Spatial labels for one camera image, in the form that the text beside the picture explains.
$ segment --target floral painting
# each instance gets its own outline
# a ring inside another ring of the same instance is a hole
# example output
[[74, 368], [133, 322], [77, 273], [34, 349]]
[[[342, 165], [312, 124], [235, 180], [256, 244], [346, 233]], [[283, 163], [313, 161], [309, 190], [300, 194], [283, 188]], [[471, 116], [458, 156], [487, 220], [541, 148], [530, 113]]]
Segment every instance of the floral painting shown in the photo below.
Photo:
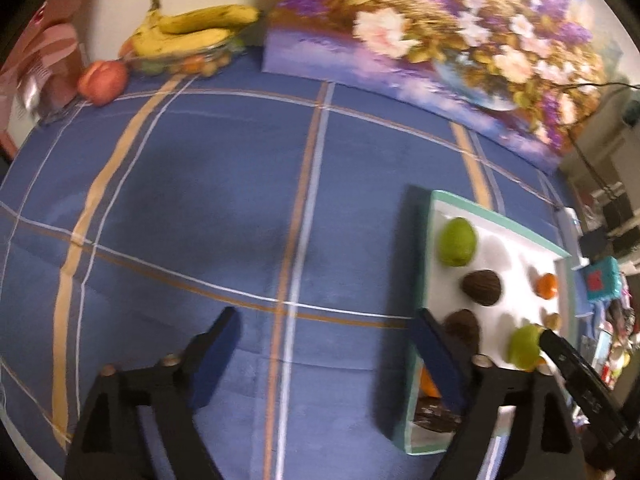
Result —
[[607, 78], [581, 0], [277, 1], [268, 72], [410, 102], [545, 171], [600, 100], [595, 86], [571, 86]]

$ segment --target banana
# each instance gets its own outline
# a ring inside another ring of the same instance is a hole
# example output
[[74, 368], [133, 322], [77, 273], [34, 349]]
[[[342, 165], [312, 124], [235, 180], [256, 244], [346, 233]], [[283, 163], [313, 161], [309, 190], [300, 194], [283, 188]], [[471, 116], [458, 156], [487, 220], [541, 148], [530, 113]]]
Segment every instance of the banana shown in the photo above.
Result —
[[191, 34], [165, 34], [158, 27], [161, 19], [160, 0], [151, 0], [151, 8], [144, 21], [131, 37], [138, 56], [191, 52], [219, 43], [231, 35], [231, 31], [226, 28], [209, 28]]
[[192, 10], [177, 16], [163, 16], [158, 27], [167, 34], [187, 34], [212, 27], [239, 28], [258, 20], [260, 11], [244, 5], [223, 5]]

